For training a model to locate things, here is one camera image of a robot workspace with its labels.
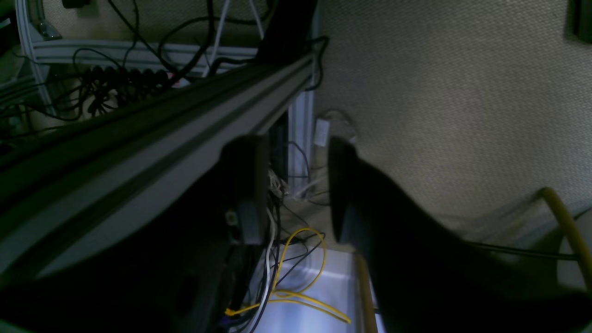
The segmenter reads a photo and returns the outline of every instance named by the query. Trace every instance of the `yellow pole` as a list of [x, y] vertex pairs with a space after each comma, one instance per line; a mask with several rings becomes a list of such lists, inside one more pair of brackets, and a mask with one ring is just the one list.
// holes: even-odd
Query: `yellow pole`
[[584, 277], [588, 294], [592, 294], [592, 255], [590, 255], [584, 238], [575, 224], [574, 218], [567, 210], [567, 207], [565, 207], [563, 201], [561, 201], [561, 198], [559, 198], [555, 190], [551, 187], [543, 188], [540, 194], [547, 202], [547, 205], [563, 230], [572, 251], [579, 256], [578, 264], [580, 265], [580, 271]]

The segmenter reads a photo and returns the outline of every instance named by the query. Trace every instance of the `white cable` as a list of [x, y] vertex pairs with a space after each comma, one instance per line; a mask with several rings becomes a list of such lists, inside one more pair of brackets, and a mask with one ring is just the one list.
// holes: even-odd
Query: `white cable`
[[[269, 211], [269, 209], [267, 209], [267, 215], [269, 216], [269, 220], [271, 221], [271, 241], [269, 241], [267, 251], [265, 252], [265, 272], [267, 273], [267, 278], [265, 279], [265, 289], [263, 290], [263, 297], [261, 297], [261, 303], [259, 304], [259, 307], [257, 308], [257, 312], [255, 313], [255, 316], [253, 316], [253, 319], [258, 318], [261, 314], [261, 311], [263, 310], [261, 306], [265, 302], [265, 299], [267, 299], [267, 294], [271, 291], [270, 287], [272, 277], [270, 276], [271, 268], [269, 266], [269, 254], [271, 254], [271, 247], [274, 245], [275, 240], [275, 219], [273, 214]], [[255, 325], [256, 321], [253, 319], [251, 319], [251, 323], [249, 324], [249, 329], [247, 329], [247, 332], [250, 332], [253, 329], [253, 326]]]
[[323, 180], [327, 179], [327, 176], [318, 177], [317, 179], [313, 180], [312, 182], [308, 183], [305, 187], [301, 188], [298, 192], [296, 192], [293, 196], [289, 197], [290, 200], [299, 200], [300, 195], [304, 193], [309, 188], [315, 186], [316, 184], [322, 182]]
[[[226, 15], [228, 15], [228, 8], [230, 7], [230, 0], [224, 1], [224, 7], [222, 7], [222, 15], [220, 15], [220, 23], [218, 23], [218, 31], [216, 31], [216, 40], [214, 42], [214, 48], [212, 49], [212, 55], [210, 61], [216, 60], [216, 53], [218, 53], [218, 46], [220, 46], [220, 38], [222, 37], [222, 28], [224, 28], [224, 22], [226, 21]], [[202, 78], [208, 76], [210, 72], [210, 66], [206, 65], [204, 73], [201, 75]]]
[[251, 4], [251, 10], [253, 11], [253, 15], [255, 16], [255, 22], [257, 22], [257, 29], [259, 29], [259, 36], [261, 36], [261, 39], [263, 39], [263, 37], [265, 36], [265, 33], [263, 32], [263, 24], [261, 23], [261, 19], [259, 18], [259, 13], [257, 12], [257, 8], [255, 8], [255, 4], [253, 3], [253, 0], [249, 0], [249, 3]]

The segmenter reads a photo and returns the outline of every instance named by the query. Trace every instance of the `yellow cable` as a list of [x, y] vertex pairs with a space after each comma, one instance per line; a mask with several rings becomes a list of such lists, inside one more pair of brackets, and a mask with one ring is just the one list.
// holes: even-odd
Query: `yellow cable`
[[[276, 290], [276, 286], [278, 284], [278, 278], [279, 278], [280, 272], [282, 271], [282, 266], [284, 264], [284, 259], [286, 258], [286, 253], [288, 251], [288, 246], [290, 245], [290, 243], [292, 242], [292, 240], [294, 239], [294, 237], [296, 237], [296, 235], [298, 235], [299, 233], [301, 233], [303, 231], [307, 231], [307, 230], [310, 230], [310, 231], [316, 233], [317, 236], [321, 239], [321, 244], [323, 246], [323, 265], [321, 266], [321, 269], [318, 271], [318, 274], [317, 274], [317, 276], [315, 276], [314, 280], [311, 283], [309, 283], [308, 286], [304, 287], [299, 292], [293, 292], [291, 290], [285, 290], [285, 289]], [[337, 310], [336, 308], [334, 308], [334, 307], [332, 307], [332, 306], [330, 306], [330, 305], [328, 305], [326, 303], [323, 303], [323, 302], [321, 302], [321, 301], [319, 301], [317, 299], [314, 299], [312, 297], [308, 297], [308, 296], [302, 294], [306, 290], [308, 290], [310, 287], [312, 287], [318, 281], [318, 278], [320, 278], [321, 275], [323, 274], [323, 271], [325, 269], [325, 265], [326, 264], [327, 264], [327, 244], [325, 243], [325, 240], [323, 239], [323, 235], [321, 235], [321, 233], [319, 231], [317, 231], [317, 230], [315, 230], [313, 228], [301, 228], [301, 229], [296, 230], [292, 235], [290, 235], [290, 237], [288, 238], [288, 241], [286, 242], [286, 245], [284, 246], [284, 250], [282, 251], [282, 257], [279, 260], [278, 272], [275, 275], [274, 284], [273, 284], [273, 288], [272, 288], [271, 292], [272, 292], [272, 294], [274, 294], [276, 297], [279, 297], [279, 298], [297, 297], [297, 298], [300, 298], [300, 299], [304, 299], [304, 300], [306, 300], [308, 302], [311, 302], [311, 303], [317, 304], [319, 306], [322, 306], [322, 307], [324, 307], [326, 309], [329, 309], [329, 310], [333, 311], [334, 313], [331, 313], [331, 312], [329, 312], [329, 311], [327, 311], [327, 310], [325, 310], [323, 308], [320, 308], [318, 306], [314, 306], [312, 304], [309, 304], [309, 303], [306, 303], [306, 302], [302, 302], [300, 300], [272, 299], [272, 300], [269, 300], [268, 303], [294, 303], [294, 304], [306, 305], [309, 308], [313, 308], [315, 310], [321, 311], [321, 312], [323, 312], [325, 314], [328, 314], [328, 315], [330, 315], [330, 316], [332, 316], [332, 317], [334, 317], [334, 318], [336, 318], [336, 319], [338, 319], [338, 320], [340, 320], [342, 322], [345, 322], [347, 324], [351, 324], [352, 323], [352, 320], [345, 313], [343, 313], [343, 312]], [[240, 313], [249, 311], [251, 309], [254, 309], [254, 308], [258, 307], [259, 305], [260, 305], [260, 303], [257, 303], [257, 304], [248, 306], [248, 307], [246, 307], [244, 309], [240, 309], [240, 310], [236, 310], [236, 311], [235, 310], [231, 310], [231, 309], [226, 309], [226, 312], [225, 313], [228, 316], [234, 316], [234, 315], [238, 315]]]

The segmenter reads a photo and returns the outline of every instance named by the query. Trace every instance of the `black object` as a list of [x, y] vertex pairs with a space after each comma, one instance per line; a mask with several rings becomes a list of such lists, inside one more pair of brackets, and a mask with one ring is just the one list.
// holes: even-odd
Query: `black object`
[[62, 0], [62, 5], [66, 9], [82, 8], [91, 3], [91, 0]]
[[258, 63], [288, 64], [304, 53], [317, 0], [278, 1], [255, 59]]
[[18, 38], [17, 12], [11, 11], [0, 17], [0, 56], [20, 43]]
[[261, 252], [229, 240], [224, 216], [235, 208], [228, 206], [229, 193], [245, 199], [247, 188], [260, 189], [221, 186], [234, 170], [228, 156], [267, 159], [240, 151], [264, 144], [252, 138], [229, 143], [226, 157], [152, 223], [98, 255], [35, 278], [87, 230], [66, 223], [2, 275], [1, 317], [34, 332], [213, 332], [243, 283], [237, 276], [252, 274], [254, 265], [245, 271], [248, 255]]
[[446, 230], [392, 180], [332, 138], [333, 230], [368, 262], [388, 332], [574, 332], [584, 293], [543, 284]]
[[586, 43], [592, 43], [592, 0], [574, 0], [574, 34]]

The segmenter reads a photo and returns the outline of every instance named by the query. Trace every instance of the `gray fabric wall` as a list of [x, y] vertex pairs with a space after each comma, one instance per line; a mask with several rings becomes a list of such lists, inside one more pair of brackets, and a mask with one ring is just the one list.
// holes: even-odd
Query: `gray fabric wall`
[[348, 112], [360, 155], [461, 236], [553, 248], [537, 190], [592, 207], [592, 47], [567, 5], [327, 0], [318, 111]]

